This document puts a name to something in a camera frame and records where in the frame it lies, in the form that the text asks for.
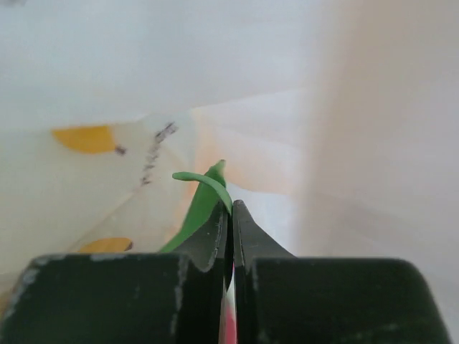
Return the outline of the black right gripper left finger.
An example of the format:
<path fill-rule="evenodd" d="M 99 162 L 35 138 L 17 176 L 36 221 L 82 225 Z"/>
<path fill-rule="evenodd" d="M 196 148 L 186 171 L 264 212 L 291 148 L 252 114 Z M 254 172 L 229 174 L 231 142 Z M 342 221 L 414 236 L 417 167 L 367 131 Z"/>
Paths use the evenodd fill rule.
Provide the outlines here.
<path fill-rule="evenodd" d="M 53 254 L 22 272 L 3 343 L 223 343 L 228 215 L 169 253 Z"/>

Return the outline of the banana print plastic bag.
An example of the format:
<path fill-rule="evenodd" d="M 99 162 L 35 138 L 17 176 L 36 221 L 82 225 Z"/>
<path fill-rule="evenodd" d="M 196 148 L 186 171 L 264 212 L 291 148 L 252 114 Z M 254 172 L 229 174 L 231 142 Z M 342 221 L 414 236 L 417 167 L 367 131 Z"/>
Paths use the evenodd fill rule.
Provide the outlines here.
<path fill-rule="evenodd" d="M 412 263 L 458 341 L 456 1 L 3 1 L 1 319 L 37 257 L 158 253 L 220 160 L 294 256 Z"/>

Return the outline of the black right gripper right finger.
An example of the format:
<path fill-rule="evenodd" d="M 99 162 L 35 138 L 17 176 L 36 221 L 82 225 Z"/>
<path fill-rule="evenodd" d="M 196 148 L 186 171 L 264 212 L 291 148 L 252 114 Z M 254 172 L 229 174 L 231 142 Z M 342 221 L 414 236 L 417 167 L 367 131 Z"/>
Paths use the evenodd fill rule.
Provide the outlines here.
<path fill-rule="evenodd" d="M 232 207 L 239 343 L 450 343 L 420 271 L 390 258 L 296 257 Z"/>

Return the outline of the red fake dragon fruit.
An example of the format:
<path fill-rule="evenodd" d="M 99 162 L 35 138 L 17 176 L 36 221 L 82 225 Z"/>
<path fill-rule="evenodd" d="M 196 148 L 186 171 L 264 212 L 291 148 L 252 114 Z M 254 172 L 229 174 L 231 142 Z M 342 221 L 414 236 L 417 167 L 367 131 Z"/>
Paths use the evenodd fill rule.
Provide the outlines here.
<path fill-rule="evenodd" d="M 172 277 L 170 313 L 172 343 L 224 343 L 227 291 L 232 279 L 232 200 L 220 160 L 203 174 L 175 172 L 176 181 L 198 184 L 179 232 L 158 252 Z"/>

